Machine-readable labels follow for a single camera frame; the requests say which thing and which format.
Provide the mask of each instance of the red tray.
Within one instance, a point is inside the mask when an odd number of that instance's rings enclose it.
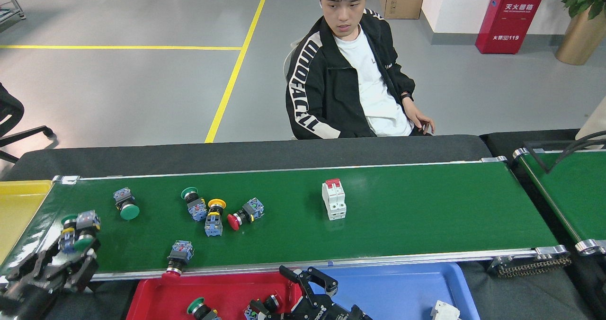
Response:
[[[290,311],[302,295],[299,285],[278,272],[180,277],[175,282],[142,280],[126,319],[193,320],[187,308],[191,301],[203,297],[224,320],[242,320],[251,299],[264,301],[270,294],[278,297],[278,313]]]

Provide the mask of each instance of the potted plant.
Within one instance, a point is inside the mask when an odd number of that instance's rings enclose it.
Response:
[[[572,18],[556,58],[582,65],[606,36],[606,0],[562,0]]]

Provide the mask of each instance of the wall baseboard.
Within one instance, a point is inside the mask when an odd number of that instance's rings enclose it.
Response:
[[[435,45],[474,45],[478,34],[455,34],[455,33],[434,33],[429,25],[427,17],[420,13],[419,21],[424,35],[426,35],[430,44]],[[528,34],[524,38],[525,45],[531,46],[559,46],[562,44],[564,35],[533,35]],[[606,39],[602,40],[600,46],[606,46]]]

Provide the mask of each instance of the fire extinguisher box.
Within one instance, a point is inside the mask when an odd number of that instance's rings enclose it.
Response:
[[[541,0],[490,0],[476,47],[482,54],[516,54]]]

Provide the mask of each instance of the office chair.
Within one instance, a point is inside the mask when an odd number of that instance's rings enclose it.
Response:
[[[21,121],[23,113],[23,104],[11,96],[2,83],[0,83],[0,148],[40,132],[44,133],[47,137],[54,136],[53,131],[47,126],[40,126],[32,130],[6,136]],[[0,160],[16,163],[19,158],[0,150]]]
[[[288,53],[288,55],[286,55],[286,58],[284,59],[284,65],[282,65],[282,69],[284,70],[284,79],[288,79],[288,68],[290,68],[290,59],[292,59],[292,56],[294,55],[294,51],[297,49],[297,46],[299,45],[299,43],[301,43],[303,39],[298,39],[296,41],[294,41],[293,43],[290,44],[290,52]]]

